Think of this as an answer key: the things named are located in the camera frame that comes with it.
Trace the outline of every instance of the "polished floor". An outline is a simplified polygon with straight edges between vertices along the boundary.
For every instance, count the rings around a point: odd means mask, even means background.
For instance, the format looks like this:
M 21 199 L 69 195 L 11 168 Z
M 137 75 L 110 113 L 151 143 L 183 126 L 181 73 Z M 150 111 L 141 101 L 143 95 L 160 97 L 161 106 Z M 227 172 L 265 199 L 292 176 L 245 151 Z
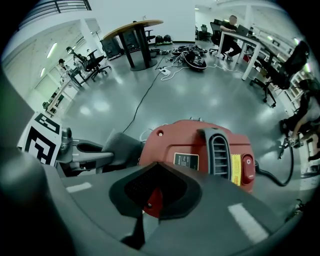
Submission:
M 211 43 L 199 42 L 205 49 Z M 161 46 L 162 50 L 179 44 Z M 166 55 L 157 56 L 159 67 L 169 66 Z M 141 53 L 132 54 L 133 61 Z M 251 141 L 255 158 L 260 167 L 284 181 L 289 175 L 289 151 L 278 160 L 278 150 L 283 137 L 279 131 L 279 120 L 288 115 L 281 102 L 271 108 L 269 101 L 263 103 L 264 92 L 257 86 L 249 86 L 250 79 L 241 79 L 247 64 L 221 60 L 208 53 L 208 66 L 217 64 L 226 69 L 208 67 L 203 72 L 185 68 L 174 78 L 161 81 L 162 74 L 154 82 L 141 104 L 136 118 L 126 134 L 139 139 L 142 132 L 177 120 L 202 118 L 203 121 L 225 127 L 233 133 L 244 134 Z M 85 91 L 79 92 L 72 101 L 62 123 L 70 127 L 73 138 L 104 144 L 112 130 L 122 132 L 131 122 L 136 108 L 159 71 L 156 66 L 132 72 L 126 56 L 110 61 L 112 70 L 100 74 L 96 82 L 90 81 Z M 252 70 L 249 77 L 258 77 Z M 299 196 L 300 158 L 295 150 L 294 174 L 286 187 L 279 187 L 266 177 L 255 179 L 253 195 L 265 202 L 279 216 L 285 218 L 296 204 Z

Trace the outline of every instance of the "yellow warning label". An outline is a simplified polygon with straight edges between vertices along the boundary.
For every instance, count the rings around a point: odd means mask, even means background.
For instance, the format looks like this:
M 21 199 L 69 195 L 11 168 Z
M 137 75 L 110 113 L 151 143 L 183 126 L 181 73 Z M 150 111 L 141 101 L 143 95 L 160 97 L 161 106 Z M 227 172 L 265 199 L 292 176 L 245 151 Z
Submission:
M 232 164 L 232 182 L 237 186 L 241 185 L 241 155 L 232 154 L 231 155 L 231 164 Z

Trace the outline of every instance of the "railing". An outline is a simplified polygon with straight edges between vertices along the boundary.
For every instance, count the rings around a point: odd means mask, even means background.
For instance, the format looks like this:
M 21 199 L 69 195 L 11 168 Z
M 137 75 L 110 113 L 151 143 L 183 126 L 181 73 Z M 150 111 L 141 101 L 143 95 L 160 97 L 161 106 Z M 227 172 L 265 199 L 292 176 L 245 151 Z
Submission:
M 54 0 L 38 3 L 26 15 L 20 23 L 19 28 L 27 23 L 41 19 L 54 14 L 61 14 L 72 11 L 91 11 L 88 0 Z

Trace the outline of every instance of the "black label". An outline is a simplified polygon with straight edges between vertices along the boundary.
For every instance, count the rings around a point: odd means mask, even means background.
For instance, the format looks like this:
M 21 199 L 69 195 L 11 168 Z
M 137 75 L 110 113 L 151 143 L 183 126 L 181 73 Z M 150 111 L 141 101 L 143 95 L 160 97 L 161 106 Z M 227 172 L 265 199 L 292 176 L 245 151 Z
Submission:
M 40 113 L 34 120 L 36 120 L 40 125 L 59 135 L 60 125 L 46 117 L 44 114 Z
M 189 167 L 191 169 L 198 170 L 199 155 L 174 153 L 174 164 L 178 166 Z
M 31 126 L 24 151 L 38 158 L 41 163 L 50 165 L 55 149 L 56 144 L 48 140 Z

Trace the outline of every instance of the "person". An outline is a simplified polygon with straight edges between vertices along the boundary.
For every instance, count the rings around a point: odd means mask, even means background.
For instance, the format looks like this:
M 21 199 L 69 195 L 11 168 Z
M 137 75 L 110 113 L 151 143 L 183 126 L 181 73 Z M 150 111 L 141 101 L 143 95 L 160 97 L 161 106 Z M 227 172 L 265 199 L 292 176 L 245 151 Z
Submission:
M 320 135 L 320 105 L 317 98 L 309 93 L 304 93 L 300 100 L 300 108 L 296 114 L 280 122 L 285 130 L 292 131 L 290 141 L 294 144 L 298 133 L 303 133 L 302 140 L 307 140 L 311 135 Z
M 237 23 L 237 17 L 231 15 L 229 21 L 224 20 L 220 26 L 220 29 L 224 32 L 236 32 L 237 27 L 235 24 Z M 225 35 L 223 40 L 223 46 L 221 52 L 227 52 L 230 48 L 233 49 L 232 52 L 226 53 L 228 59 L 233 61 L 233 56 L 241 53 L 241 48 L 239 45 L 234 41 L 234 37 L 230 35 Z
M 68 77 L 69 71 L 71 68 L 68 65 L 65 65 L 65 61 L 61 58 L 59 59 L 59 73 L 61 76 L 60 84 L 63 85 L 66 78 Z

